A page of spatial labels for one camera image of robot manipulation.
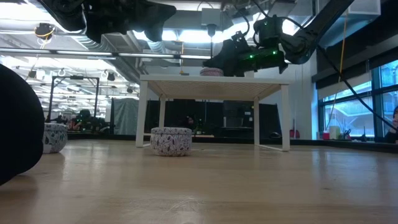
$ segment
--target gray curtain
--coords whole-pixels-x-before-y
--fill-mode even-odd
[[[114,100],[114,134],[136,135],[138,100]]]

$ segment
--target wall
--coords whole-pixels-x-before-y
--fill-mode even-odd
[[[317,73],[317,56],[303,65],[289,65],[285,72],[279,75],[278,68],[260,70],[254,74],[255,78],[276,78],[288,80],[290,101],[290,123],[293,128],[295,117],[296,129],[300,131],[301,139],[316,139],[318,131],[318,100],[315,84],[311,76]],[[265,104],[277,104],[279,118],[282,117],[282,95],[278,91],[260,101]]]

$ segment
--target table leg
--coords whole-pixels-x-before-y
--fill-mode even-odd
[[[166,97],[162,95],[160,97],[160,113],[159,113],[159,127],[160,128],[164,128],[165,110],[166,110]]]
[[[147,113],[148,82],[141,81],[138,104],[138,121],[136,133],[136,147],[144,147],[144,128]]]
[[[259,98],[254,99],[254,144],[260,145],[260,109]]]
[[[290,150],[290,106],[289,106],[289,86],[281,85],[282,90],[282,150]]]

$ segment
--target person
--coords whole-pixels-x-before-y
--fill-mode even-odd
[[[182,121],[182,123],[179,125],[181,128],[189,128],[191,130],[195,129],[195,120],[193,119],[193,116],[187,116],[185,119]]]
[[[392,125],[398,128],[398,106],[394,109],[394,114],[392,115]],[[393,128],[390,128],[384,139],[387,143],[398,144],[398,133]]]

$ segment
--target black robotic arm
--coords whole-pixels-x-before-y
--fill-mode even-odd
[[[293,64],[307,62],[325,32],[336,22],[354,0],[332,0],[321,10],[306,28],[288,17],[269,17],[254,23],[253,41],[257,47],[248,46],[241,32],[225,40],[221,52],[203,62],[206,67],[219,68],[224,76],[242,76],[246,71],[279,67],[279,73],[287,68],[285,60]],[[285,19],[301,27],[294,35],[283,33]]]
[[[145,32],[151,41],[162,40],[164,22],[176,13],[174,6],[146,0],[38,0],[66,30],[87,28],[90,39],[128,30]]]

